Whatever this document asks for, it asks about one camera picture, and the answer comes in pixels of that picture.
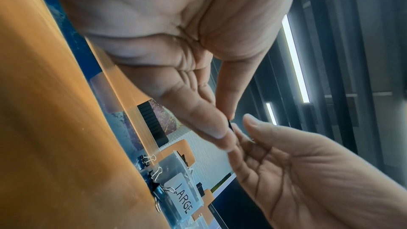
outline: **label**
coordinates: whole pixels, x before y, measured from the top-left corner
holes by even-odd
[[[182,173],[177,174],[171,180],[167,181],[164,187],[172,187],[175,189],[175,193],[169,191],[167,191],[167,193],[181,218],[183,219],[186,216],[192,215],[194,207],[197,207],[197,203]]]

